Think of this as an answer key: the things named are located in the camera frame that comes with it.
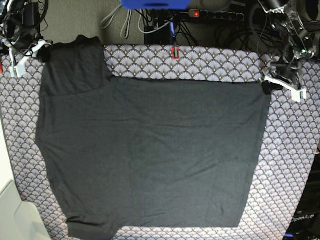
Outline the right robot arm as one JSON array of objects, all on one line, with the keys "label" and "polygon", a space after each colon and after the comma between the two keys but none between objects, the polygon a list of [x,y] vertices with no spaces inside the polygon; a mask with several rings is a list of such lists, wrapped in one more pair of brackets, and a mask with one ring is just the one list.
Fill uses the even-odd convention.
[{"label": "right robot arm", "polygon": [[50,59],[51,40],[42,36],[46,23],[48,0],[2,0],[0,2],[0,54],[9,55],[10,75],[26,74],[30,59],[46,63]]}]

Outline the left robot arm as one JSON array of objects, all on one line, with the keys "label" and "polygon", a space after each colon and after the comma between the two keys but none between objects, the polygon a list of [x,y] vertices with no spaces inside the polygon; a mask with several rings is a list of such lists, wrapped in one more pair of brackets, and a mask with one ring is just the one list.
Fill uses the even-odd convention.
[{"label": "left robot arm", "polygon": [[262,70],[260,79],[266,95],[274,91],[288,90],[291,99],[300,103],[307,99],[307,90],[302,87],[302,63],[312,59],[318,50],[313,43],[314,33],[305,27],[294,0],[259,0],[252,6],[248,23],[258,44],[262,42],[263,33],[257,33],[254,25],[256,10],[262,9],[265,26],[277,32],[281,44],[277,50],[281,53],[278,61],[270,63]]}]

